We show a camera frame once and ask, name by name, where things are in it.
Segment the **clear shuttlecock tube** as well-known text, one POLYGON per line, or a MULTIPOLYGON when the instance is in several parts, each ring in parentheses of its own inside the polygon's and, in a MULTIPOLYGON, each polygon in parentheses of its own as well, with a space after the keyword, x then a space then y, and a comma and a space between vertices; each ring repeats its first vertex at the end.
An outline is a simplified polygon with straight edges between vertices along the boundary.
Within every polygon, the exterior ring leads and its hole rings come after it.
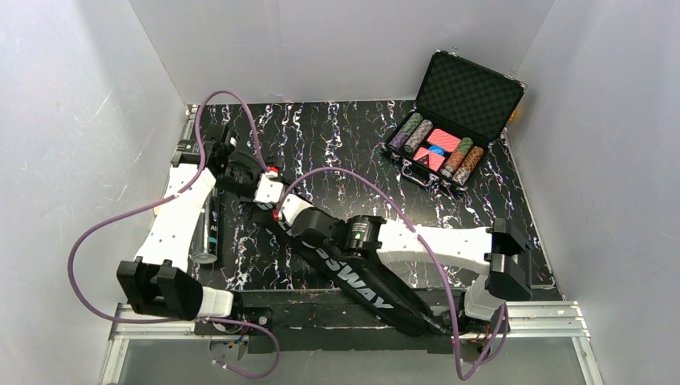
POLYGON ((200 212, 192 236, 189 258, 199 265, 213 264, 218 259, 219 200, 212 190, 200 212))

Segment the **black racket cover bag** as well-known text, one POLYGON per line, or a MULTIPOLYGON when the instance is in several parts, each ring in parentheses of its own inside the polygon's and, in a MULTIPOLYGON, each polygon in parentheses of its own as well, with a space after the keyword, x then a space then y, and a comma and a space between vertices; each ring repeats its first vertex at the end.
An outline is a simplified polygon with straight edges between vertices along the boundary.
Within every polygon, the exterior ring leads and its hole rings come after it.
POLYGON ((330 253, 295 242, 291 225, 277 221, 275 209, 259 209, 254 202, 241 206, 246 219, 268 229, 348 298, 387 325, 412 337, 451 333, 451 328, 442 324, 442 318, 434 316, 429 305, 379 260, 378 252, 386 242, 378 237, 387 224, 386 218, 370 215, 339 218, 336 242, 340 252, 330 253))

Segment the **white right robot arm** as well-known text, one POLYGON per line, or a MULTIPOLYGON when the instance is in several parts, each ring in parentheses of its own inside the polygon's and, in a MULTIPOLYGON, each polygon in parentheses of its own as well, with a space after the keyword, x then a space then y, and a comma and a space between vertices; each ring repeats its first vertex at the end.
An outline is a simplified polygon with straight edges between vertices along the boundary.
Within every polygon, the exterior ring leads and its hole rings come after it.
POLYGON ((355 216, 342 221, 308 204, 282 207, 293 239, 315 249, 352 287, 370 281, 395 290, 388 264, 431 262, 470 270, 477 279, 464 293, 466 317, 488 321, 506 302, 528 301, 531 293, 530 245, 511 222, 496 219, 489 227, 444 229, 383 217, 355 216))

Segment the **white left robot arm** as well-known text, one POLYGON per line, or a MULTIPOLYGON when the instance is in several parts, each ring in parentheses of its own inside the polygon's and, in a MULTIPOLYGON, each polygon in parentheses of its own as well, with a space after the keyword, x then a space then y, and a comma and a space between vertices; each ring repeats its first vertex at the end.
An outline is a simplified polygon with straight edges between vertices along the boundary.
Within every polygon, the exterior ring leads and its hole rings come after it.
POLYGON ((201 154, 197 142, 178 143, 164 191, 164 203, 133 260, 122 261, 116 278, 137 314, 193 321, 227 318, 235 293, 203 286, 190 264, 217 258, 217 190, 253 199, 268 165, 240 152, 235 140, 210 142, 201 154))

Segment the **blue dealer chip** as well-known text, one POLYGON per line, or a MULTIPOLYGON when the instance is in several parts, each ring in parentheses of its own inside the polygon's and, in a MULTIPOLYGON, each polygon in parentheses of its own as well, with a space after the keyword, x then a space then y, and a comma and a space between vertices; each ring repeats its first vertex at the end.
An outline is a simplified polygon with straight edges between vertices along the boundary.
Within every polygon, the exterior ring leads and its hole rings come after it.
POLYGON ((438 156, 445 156, 445 151, 440 146, 437 146, 437 145, 430 146, 428 151, 432 152, 432 153, 434 153, 438 156))

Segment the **poker chip row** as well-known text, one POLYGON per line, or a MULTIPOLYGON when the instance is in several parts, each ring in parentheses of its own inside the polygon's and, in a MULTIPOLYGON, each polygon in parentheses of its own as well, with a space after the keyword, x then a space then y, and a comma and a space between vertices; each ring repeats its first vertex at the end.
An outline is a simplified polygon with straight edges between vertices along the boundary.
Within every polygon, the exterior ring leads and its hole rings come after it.
POLYGON ((387 147, 393 151, 399 150, 422 121, 422 115, 418 112, 413 112, 409 119, 396 132, 395 136, 388 143, 387 147))
POLYGON ((464 186, 466 184, 483 155, 484 150, 481 147, 474 146, 470 150, 453 176, 453 181, 458 186, 464 186))
POLYGON ((432 128, 433 123, 430 120, 422 120, 403 145, 404 151, 413 153, 432 128))
POLYGON ((464 137, 445 161, 440 173, 445 177, 452 177, 455 171, 463 163, 463 160, 470 152, 473 145, 474 142, 470 137, 464 137))

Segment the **pink card deck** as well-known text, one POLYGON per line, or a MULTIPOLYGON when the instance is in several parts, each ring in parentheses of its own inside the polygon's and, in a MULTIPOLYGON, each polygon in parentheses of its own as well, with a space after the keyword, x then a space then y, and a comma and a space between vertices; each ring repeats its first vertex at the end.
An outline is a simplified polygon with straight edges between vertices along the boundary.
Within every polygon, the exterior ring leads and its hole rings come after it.
POLYGON ((421 164, 430 171, 438 172, 460 141, 459 137, 445 132, 443 129, 435 128, 419 145, 412 159, 415 163, 421 164), (445 156, 438 156, 429 152, 428 149, 432 145, 440 146, 445 151, 445 156))

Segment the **black poker chip case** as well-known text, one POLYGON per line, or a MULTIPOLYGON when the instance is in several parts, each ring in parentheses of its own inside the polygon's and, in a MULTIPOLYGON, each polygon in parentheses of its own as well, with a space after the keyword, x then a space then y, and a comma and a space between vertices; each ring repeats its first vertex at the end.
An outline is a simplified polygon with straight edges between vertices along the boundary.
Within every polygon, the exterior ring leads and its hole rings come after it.
POLYGON ((414 107, 384 140, 382 152, 400 165, 402 176, 415 184, 463 192, 488 149, 500 138, 525 91, 525 84, 511 76, 483 67, 456 53, 437 50, 427 66, 414 107), (408 153, 403 146, 396 151, 387 147, 413 112, 420 113, 423 120, 433 123, 427 136, 435 128, 440 128, 460 139, 470 137, 473 147, 484 150, 482 159, 464 186, 453 181, 455 173, 452 177, 445 177, 440 173, 441 169, 433 172, 415 163, 412 157, 417 149, 408 153))

